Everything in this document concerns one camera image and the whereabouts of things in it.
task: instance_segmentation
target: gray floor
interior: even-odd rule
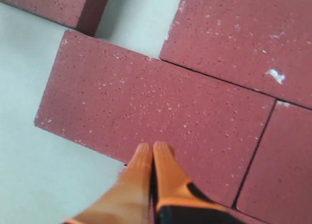
[[[109,0],[97,37],[158,57],[179,0]],[[0,223],[57,224],[123,164],[34,127],[66,28],[0,3]]]

